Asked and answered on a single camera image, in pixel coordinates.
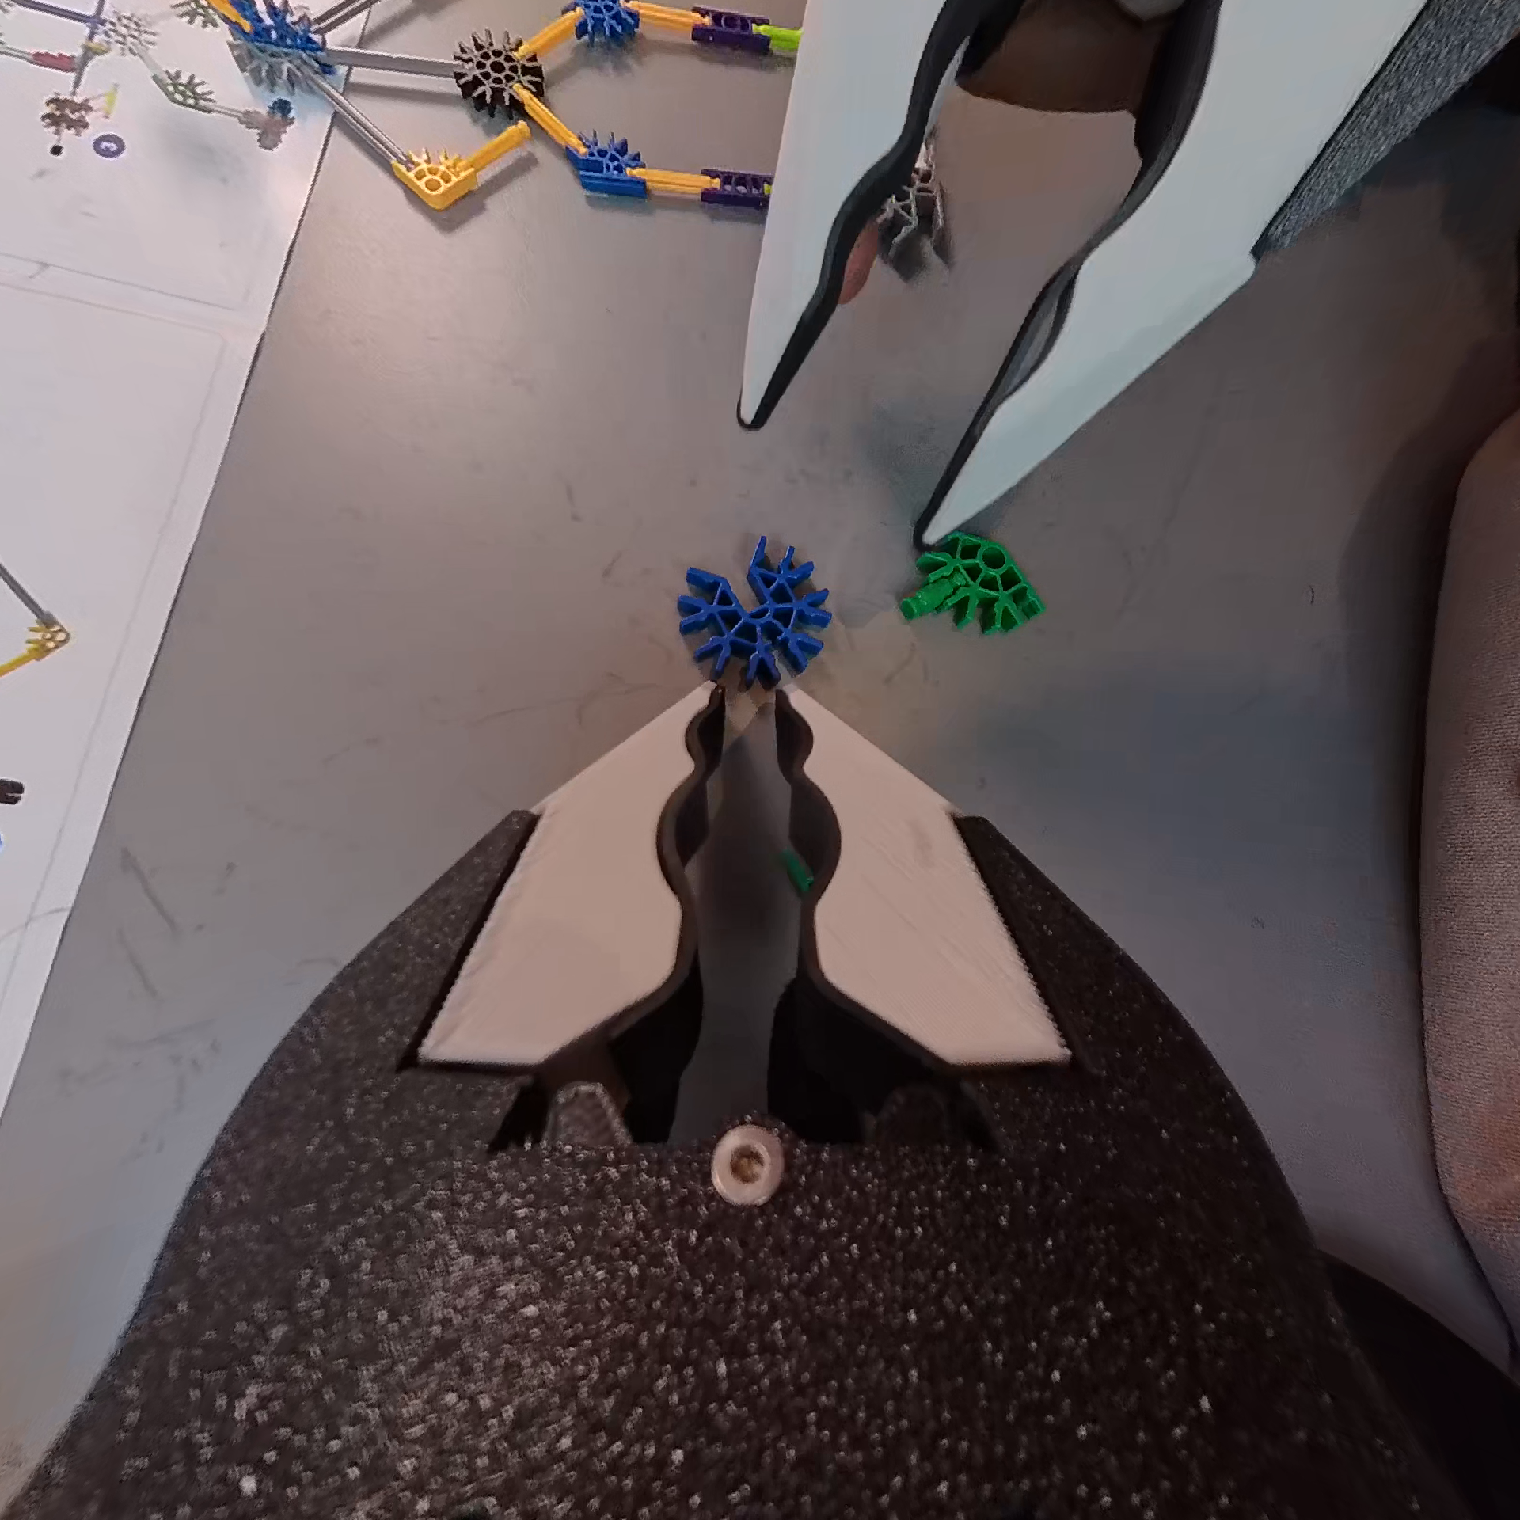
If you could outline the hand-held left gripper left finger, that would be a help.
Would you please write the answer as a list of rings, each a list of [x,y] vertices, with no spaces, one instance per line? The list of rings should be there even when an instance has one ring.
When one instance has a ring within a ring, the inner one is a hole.
[[[695,963],[689,863],[725,708],[716,684],[695,688],[534,809],[420,1062],[546,1066],[675,995]]]

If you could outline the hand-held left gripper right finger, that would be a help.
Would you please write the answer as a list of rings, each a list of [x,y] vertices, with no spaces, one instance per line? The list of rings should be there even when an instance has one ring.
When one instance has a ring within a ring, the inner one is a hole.
[[[944,1071],[1069,1062],[961,813],[818,699],[778,691],[773,708],[823,997]]]

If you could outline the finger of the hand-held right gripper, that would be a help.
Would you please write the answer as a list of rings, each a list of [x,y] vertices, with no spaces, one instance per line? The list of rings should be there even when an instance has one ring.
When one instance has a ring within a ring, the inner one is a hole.
[[[850,250],[908,178],[986,2],[809,2],[753,277],[738,424],[767,424],[841,302]]]
[[[1216,311],[1413,26],[1415,2],[1187,4],[1142,112],[1142,172],[1040,292],[915,525],[993,505]]]

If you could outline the green fan toy connector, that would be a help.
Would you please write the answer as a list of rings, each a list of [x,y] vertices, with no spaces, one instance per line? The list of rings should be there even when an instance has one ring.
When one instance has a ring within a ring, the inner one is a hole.
[[[957,628],[1008,634],[1046,612],[1011,552],[991,538],[952,532],[919,556],[917,572],[923,608],[952,615]]]

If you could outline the blue snowflake toy connector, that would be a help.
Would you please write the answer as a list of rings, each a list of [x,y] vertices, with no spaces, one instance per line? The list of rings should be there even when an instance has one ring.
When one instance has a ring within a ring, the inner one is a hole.
[[[823,653],[823,630],[832,623],[830,594],[812,572],[814,565],[796,561],[791,545],[773,558],[767,538],[754,543],[747,590],[707,568],[687,568],[677,597],[677,630],[693,643],[693,661],[709,682],[771,691],[809,670]]]

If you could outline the white instruction sheet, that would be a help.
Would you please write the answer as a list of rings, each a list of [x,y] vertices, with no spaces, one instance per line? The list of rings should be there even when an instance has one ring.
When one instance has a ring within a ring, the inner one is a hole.
[[[9,1097],[331,125],[222,4],[3,4]]]

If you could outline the grey desk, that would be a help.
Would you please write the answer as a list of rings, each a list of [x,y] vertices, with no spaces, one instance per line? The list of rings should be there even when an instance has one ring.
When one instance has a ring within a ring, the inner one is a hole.
[[[3,1117],[3,1499],[222,1120],[371,938],[695,684],[684,570],[767,534],[812,686],[1181,1008],[1321,1243],[1509,1368],[1444,1205],[1417,974],[1451,503],[1516,407],[1516,116],[1458,98],[977,529],[1048,612],[905,623],[908,527],[1124,118],[953,100],[953,263],[874,272],[735,425],[760,228],[525,152],[459,219],[335,132]]]

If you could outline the person's right hand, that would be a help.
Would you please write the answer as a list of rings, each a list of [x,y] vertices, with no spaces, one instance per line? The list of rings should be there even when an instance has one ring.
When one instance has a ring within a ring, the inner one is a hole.
[[[1138,112],[1174,9],[1029,2],[999,45],[955,83],[973,98],[1040,112]]]

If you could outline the colourful toy rod figure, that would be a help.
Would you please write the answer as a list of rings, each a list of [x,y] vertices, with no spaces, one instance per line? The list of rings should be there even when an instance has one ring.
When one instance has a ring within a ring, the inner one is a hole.
[[[697,172],[653,167],[630,149],[626,138],[573,131],[546,102],[545,64],[563,47],[622,47],[648,29],[675,35],[695,47],[794,62],[801,29],[713,6],[586,2],[561,6],[557,20],[530,36],[476,31],[445,60],[331,44],[333,29],[371,9],[373,4],[335,4],[313,17],[293,4],[174,4],[183,20],[222,29],[239,71],[271,94],[264,111],[239,114],[239,121],[259,134],[262,147],[279,143],[293,123],[295,96],[309,93],[331,105],[364,149],[436,214],[474,194],[488,169],[523,147],[534,131],[564,154],[592,197],[671,197],[754,216],[767,212],[771,176],[725,167]],[[445,149],[405,150],[345,98],[335,83],[338,71],[445,80],[467,107],[490,121],[503,118],[505,127],[463,156]]]

